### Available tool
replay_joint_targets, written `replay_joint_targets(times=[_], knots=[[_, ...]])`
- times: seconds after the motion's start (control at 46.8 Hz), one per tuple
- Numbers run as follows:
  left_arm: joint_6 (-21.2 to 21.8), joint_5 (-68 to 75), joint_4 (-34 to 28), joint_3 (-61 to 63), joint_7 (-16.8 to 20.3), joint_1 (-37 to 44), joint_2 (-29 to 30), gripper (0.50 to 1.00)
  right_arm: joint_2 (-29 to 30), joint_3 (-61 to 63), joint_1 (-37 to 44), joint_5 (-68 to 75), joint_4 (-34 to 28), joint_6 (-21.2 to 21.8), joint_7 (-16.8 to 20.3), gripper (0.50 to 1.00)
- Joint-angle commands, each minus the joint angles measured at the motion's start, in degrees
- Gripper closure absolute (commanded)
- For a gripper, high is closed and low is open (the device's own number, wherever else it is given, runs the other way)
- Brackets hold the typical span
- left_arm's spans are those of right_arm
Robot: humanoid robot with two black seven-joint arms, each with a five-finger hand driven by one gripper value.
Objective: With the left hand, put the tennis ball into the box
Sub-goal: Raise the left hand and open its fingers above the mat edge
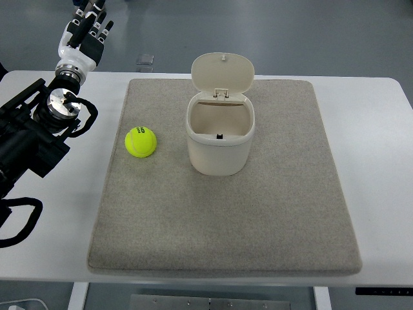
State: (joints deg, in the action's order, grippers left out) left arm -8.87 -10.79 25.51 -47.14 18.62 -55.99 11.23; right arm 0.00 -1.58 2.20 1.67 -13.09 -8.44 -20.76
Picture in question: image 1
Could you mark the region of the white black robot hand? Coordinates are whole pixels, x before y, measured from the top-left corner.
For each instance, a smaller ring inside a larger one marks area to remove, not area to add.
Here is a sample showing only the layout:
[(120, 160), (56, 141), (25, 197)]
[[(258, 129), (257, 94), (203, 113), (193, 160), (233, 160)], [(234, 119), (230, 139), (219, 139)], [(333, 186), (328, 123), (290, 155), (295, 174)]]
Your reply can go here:
[(61, 37), (55, 74), (73, 75), (84, 83), (89, 72), (101, 61), (105, 41), (114, 22), (106, 18), (104, 1), (80, 1), (72, 20), (67, 24)]

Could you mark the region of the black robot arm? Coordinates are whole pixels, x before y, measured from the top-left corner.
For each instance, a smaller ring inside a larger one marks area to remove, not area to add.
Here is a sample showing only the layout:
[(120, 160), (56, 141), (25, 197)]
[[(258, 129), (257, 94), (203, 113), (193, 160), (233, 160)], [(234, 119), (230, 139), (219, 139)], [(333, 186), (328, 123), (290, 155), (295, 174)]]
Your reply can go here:
[(45, 177), (76, 138), (97, 119), (96, 106), (78, 96), (81, 78), (68, 70), (47, 85), (38, 79), (1, 107), (1, 197), (32, 171)]

